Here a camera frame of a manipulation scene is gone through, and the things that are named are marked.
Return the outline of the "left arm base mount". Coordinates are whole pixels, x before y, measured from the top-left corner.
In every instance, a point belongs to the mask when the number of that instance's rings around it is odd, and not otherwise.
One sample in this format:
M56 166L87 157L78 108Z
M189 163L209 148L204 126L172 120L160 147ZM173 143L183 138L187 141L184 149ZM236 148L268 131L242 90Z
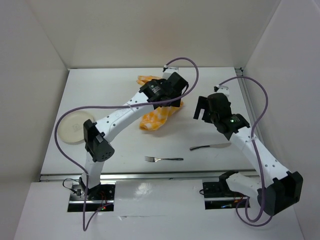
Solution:
M85 190L82 189L79 181L68 177L63 180L62 186L69 190L67 211L69 213L82 212L85 199ZM116 184L114 182L102 183L94 192L88 192L85 211L95 212L98 208L101 208L101 212L113 212L115 192Z

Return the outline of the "yellow white checkered cloth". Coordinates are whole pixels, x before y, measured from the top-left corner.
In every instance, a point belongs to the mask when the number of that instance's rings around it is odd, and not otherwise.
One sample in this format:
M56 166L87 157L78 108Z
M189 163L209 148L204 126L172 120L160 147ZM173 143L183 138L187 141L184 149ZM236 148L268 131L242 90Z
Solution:
M184 106L184 102L180 101L180 106L163 106L158 107L154 111L143 115L139 128L143 131L156 131L162 127L173 114L177 113Z

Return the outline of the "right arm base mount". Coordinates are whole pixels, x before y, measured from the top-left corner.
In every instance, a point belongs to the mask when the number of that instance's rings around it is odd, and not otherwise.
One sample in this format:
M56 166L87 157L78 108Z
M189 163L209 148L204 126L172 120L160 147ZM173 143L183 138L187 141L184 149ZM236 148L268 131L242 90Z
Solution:
M218 181L203 182L199 194L204 197L206 210L235 209L237 204L240 208L244 208L247 200L246 195L230 191Z

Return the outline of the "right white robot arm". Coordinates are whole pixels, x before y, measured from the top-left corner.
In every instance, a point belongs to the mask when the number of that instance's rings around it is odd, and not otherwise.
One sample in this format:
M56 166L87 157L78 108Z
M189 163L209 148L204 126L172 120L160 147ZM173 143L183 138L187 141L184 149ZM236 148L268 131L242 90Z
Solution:
M199 96L194 119L213 124L247 158L260 176L250 180L238 171L228 171L218 184L223 196L239 192L256 199L263 211L275 216L299 202L303 186L302 175L283 166L254 134L250 123L241 115L233 114L231 103L223 93Z

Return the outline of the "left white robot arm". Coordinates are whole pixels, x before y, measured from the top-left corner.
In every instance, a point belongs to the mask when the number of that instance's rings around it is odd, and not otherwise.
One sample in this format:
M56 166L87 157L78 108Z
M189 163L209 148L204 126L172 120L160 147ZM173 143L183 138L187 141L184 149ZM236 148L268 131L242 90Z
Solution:
M81 194L92 200L101 190L100 176L104 162L112 157L115 149L111 146L114 138L126 127L145 114L153 112L157 107L173 105L178 107L181 100L168 102L180 97L183 90L189 87L188 82L177 72L168 78L152 79L140 87L139 91L123 106L106 117L92 122L90 119L83 124L85 150L87 151L85 172L79 182Z

